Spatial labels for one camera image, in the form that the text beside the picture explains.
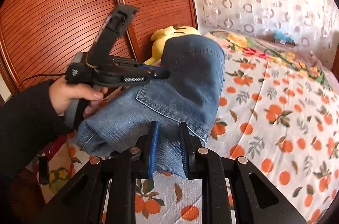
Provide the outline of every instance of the bedsheet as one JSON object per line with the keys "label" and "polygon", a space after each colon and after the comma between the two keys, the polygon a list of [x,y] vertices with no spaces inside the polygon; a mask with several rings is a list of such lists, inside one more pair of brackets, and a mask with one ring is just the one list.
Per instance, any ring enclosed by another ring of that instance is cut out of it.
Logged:
{"label": "bedsheet", "polygon": [[[211,38],[224,48],[226,61],[219,109],[206,147],[223,157],[248,157],[308,224],[316,223],[339,188],[338,95],[325,83],[326,77],[317,81],[311,65],[296,70],[286,63],[288,57],[298,61],[296,55],[275,58],[268,50],[249,47],[251,40],[228,32]],[[67,137],[71,175],[91,158],[72,137]],[[51,185],[60,179],[52,172]],[[229,199],[233,205],[230,190]],[[234,211],[231,215],[235,223]],[[137,180],[137,223],[201,221],[201,181],[170,173]]]}

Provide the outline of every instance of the hand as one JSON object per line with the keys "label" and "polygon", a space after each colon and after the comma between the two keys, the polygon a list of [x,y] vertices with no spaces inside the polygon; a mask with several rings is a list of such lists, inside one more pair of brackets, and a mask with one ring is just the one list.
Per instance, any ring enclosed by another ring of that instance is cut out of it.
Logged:
{"label": "hand", "polygon": [[107,91],[107,87],[102,87],[101,91],[96,91],[87,84],[67,84],[64,76],[57,79],[49,87],[50,101],[58,115],[66,111],[72,99],[84,98],[90,101],[84,110],[84,118],[88,118],[99,109]]}

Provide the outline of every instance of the black cable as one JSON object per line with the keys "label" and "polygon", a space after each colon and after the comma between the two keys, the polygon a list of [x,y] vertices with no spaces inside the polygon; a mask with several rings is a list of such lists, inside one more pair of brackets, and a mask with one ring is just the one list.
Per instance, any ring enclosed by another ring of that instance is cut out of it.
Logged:
{"label": "black cable", "polygon": [[36,77],[41,77],[41,76],[44,76],[44,77],[59,77],[59,76],[64,76],[66,75],[66,73],[60,73],[60,74],[37,74],[37,75],[34,75],[32,77],[28,77],[26,79],[24,79],[18,86],[18,88],[14,91],[13,95],[6,101],[6,103],[18,92],[19,88],[22,86],[22,84],[27,81],[27,80],[30,80],[30,79],[34,79]]}

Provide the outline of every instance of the folded blue jeans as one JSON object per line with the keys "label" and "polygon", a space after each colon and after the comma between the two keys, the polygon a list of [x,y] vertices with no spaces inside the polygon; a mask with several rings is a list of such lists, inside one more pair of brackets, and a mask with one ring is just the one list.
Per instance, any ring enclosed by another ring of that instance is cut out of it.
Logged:
{"label": "folded blue jeans", "polygon": [[185,177],[179,123],[187,122],[190,134],[206,144],[219,106],[224,61],[222,48],[211,39],[197,35],[169,39],[160,66],[170,71],[170,77],[122,92],[80,124],[75,143],[90,155],[109,156],[133,147],[157,121],[156,170]]}

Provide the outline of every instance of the light blue cloth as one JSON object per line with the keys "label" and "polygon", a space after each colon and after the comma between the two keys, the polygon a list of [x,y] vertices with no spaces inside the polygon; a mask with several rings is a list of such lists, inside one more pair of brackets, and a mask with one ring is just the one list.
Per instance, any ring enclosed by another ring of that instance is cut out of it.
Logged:
{"label": "light blue cloth", "polygon": [[214,124],[223,85],[224,52],[213,40],[197,35],[166,42],[161,66],[171,75],[132,87],[97,114],[84,120],[76,144],[90,155],[109,156],[135,145],[148,133],[151,121],[160,125],[156,170],[185,177],[178,126],[205,144]]}

